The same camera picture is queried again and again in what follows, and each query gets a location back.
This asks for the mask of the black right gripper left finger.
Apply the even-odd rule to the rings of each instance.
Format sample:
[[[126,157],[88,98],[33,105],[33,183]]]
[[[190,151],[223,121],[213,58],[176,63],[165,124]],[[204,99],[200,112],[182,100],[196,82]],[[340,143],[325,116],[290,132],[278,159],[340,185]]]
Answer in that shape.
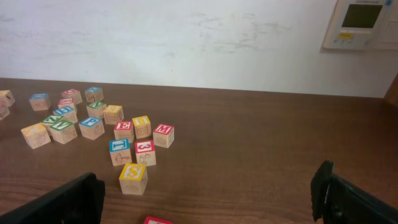
[[[1,223],[64,223],[101,222],[105,183],[92,172],[1,215]]]

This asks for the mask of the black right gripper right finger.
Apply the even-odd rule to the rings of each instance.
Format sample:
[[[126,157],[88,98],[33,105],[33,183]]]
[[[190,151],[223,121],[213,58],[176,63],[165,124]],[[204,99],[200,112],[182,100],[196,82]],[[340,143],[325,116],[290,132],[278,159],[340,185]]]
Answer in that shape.
[[[333,173],[324,161],[310,184],[312,217],[324,224],[397,224],[397,210]]]

